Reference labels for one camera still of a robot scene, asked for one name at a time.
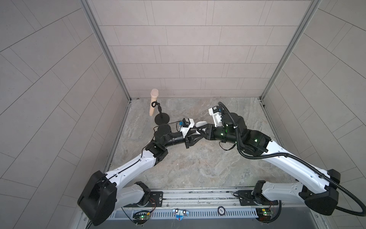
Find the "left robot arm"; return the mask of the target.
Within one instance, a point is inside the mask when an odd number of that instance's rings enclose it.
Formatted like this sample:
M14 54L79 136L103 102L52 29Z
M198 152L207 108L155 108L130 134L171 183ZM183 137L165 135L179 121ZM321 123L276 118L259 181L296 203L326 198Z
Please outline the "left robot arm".
M196 125L181 127L174 133L169 124L158 126L152 140L143 147L137 157L106 173L100 170L94 172L77 201L90 221L86 227L102 224L119 207L146 204L149 201L150 189L143 182L136 182L130 187L126 184L161 162L168 154L167 147L182 143L191 144L202 139L196 128L206 124L206 121L201 121Z

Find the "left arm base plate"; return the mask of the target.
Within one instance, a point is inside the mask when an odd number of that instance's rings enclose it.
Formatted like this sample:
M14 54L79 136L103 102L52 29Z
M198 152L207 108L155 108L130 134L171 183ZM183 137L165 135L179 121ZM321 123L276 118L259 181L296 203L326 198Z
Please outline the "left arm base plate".
M161 207L163 201L162 191L151 191L149 194L144 194L142 199L133 204L126 205L125 208L153 208Z

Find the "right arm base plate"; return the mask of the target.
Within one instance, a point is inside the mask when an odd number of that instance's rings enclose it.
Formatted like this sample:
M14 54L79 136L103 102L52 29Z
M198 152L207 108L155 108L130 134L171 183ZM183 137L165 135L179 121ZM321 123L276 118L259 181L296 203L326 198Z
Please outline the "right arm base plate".
M261 193L251 190L238 190L233 195L239 199L241 206L278 205L278 201L269 201Z

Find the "white earbud case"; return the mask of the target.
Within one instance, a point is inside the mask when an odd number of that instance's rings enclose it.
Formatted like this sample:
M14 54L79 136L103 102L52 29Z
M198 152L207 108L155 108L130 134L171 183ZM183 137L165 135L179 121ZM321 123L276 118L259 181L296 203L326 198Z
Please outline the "white earbud case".
M195 123L195 127L196 128L202 127L204 125L207 125L207 122L206 121L199 121L199 122Z

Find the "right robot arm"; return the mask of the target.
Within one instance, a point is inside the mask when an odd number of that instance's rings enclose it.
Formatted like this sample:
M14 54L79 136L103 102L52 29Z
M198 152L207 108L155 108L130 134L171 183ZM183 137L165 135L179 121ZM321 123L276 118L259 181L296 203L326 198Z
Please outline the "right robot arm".
M261 159L282 169L296 179L295 183L272 183L260 180L252 191L259 204L271 201L304 203L311 210L332 215L338 205L339 193L328 179L332 173L300 162L269 136L260 131L249 130L244 119L235 113L228 114L219 107L209 109L214 123L204 128L205 138L233 143L239 147L241 155L251 159Z

